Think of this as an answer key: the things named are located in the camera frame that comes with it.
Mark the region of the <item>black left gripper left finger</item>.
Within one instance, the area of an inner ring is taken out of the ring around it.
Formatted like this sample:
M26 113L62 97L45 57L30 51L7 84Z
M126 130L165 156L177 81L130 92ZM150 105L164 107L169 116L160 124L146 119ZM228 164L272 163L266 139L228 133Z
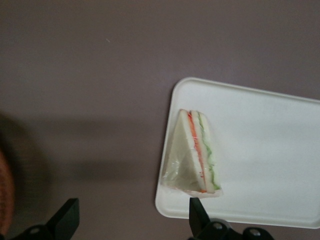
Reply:
M78 198L68 199L46 224L34 225L18 236L19 240L70 240L80 224Z

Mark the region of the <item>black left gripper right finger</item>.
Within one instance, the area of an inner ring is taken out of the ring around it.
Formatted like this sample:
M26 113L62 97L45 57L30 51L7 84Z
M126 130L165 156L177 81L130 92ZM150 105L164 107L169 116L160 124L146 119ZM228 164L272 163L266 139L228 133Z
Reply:
M235 231L229 222L209 218L199 198L189 199L189 226L192 240L272 240L272 235L263 228L247 227L242 233Z

